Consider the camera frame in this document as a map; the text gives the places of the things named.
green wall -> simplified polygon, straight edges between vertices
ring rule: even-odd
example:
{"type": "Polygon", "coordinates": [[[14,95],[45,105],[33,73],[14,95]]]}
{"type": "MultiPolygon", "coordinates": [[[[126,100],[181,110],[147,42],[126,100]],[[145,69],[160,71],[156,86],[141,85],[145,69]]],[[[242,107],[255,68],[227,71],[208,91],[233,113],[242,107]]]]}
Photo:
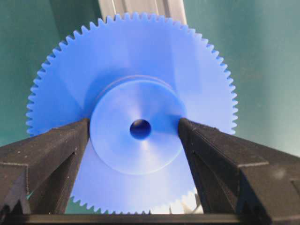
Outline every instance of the green wall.
{"type": "Polygon", "coordinates": [[[238,94],[236,135],[300,156],[300,1],[185,0],[238,94]]]}

spur gear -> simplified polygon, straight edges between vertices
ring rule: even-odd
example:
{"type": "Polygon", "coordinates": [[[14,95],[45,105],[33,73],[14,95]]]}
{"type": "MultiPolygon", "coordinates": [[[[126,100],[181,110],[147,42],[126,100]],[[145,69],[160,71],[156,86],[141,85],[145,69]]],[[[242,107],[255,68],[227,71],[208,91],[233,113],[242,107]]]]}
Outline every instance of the spur gear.
{"type": "Polygon", "coordinates": [[[53,50],[30,89],[28,133],[91,119],[75,202],[141,213],[194,190],[179,118],[229,134],[237,119],[233,79],[213,48],[171,18],[134,13],[82,26],[53,50]]]}

blue plastic gear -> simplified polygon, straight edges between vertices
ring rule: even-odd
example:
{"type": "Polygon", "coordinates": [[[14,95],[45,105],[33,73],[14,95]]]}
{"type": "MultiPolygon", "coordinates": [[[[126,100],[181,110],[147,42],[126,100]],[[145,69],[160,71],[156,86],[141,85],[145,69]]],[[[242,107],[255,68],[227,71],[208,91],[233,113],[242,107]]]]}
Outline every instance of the blue plastic gear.
{"type": "Polygon", "coordinates": [[[74,201],[148,212],[194,189],[180,117],[233,134],[230,72],[195,30],[148,14],[82,26],[47,57],[30,89],[28,133],[91,118],[74,201]]]}

